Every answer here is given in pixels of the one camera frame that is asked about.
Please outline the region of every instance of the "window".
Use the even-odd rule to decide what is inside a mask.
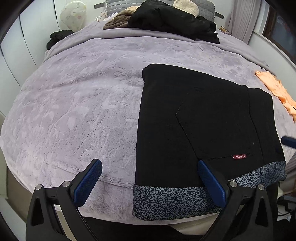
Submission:
[[[296,64],[296,37],[273,8],[269,8],[263,36],[272,41]]]

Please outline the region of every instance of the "gray pillow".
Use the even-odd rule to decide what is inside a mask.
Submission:
[[[173,5],[174,0],[160,0],[169,5]],[[191,0],[193,1],[200,10],[200,16],[203,16],[209,21],[214,21],[215,16],[215,5],[207,0]],[[140,6],[145,0],[106,0],[106,11],[107,16],[115,12],[120,12],[131,6]]]

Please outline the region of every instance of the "label tag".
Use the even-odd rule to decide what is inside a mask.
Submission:
[[[232,156],[234,160],[247,158],[246,154]]]

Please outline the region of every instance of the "bed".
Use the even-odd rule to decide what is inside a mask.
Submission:
[[[167,221],[132,216],[142,69],[175,65],[270,93],[255,76],[268,66],[251,47],[223,33],[218,45],[134,28],[102,30],[104,23],[54,45],[22,86],[0,136],[8,168],[33,192],[39,183],[54,187],[72,180],[93,158],[100,159],[103,173],[79,208],[83,216],[152,225],[215,215]],[[275,96],[273,104],[279,138],[296,137],[293,118]],[[288,162],[294,150],[283,150]]]

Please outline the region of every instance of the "cable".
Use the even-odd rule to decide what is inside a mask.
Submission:
[[[278,217],[285,216],[285,215],[287,215],[287,214],[289,214],[289,213],[291,213],[291,212],[293,212],[293,211],[294,211],[294,210],[291,210],[291,211],[289,211],[289,212],[287,212],[287,213],[285,213],[285,214],[278,215]]]

